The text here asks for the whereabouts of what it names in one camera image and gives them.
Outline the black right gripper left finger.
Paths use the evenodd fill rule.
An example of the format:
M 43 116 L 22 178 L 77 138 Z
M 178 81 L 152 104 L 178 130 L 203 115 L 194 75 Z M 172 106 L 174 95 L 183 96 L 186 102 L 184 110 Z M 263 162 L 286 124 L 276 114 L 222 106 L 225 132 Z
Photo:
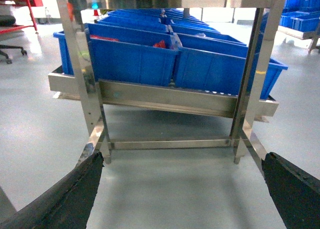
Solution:
M 0 224 L 2 229 L 85 229 L 100 184 L 103 156 L 96 152 L 46 192 Z

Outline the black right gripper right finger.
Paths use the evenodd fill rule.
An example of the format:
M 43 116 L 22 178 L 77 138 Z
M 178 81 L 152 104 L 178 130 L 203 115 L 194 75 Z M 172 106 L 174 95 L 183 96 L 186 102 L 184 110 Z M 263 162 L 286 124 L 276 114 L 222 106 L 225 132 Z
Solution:
M 320 180 L 270 152 L 261 162 L 276 209 L 288 229 L 320 227 Z

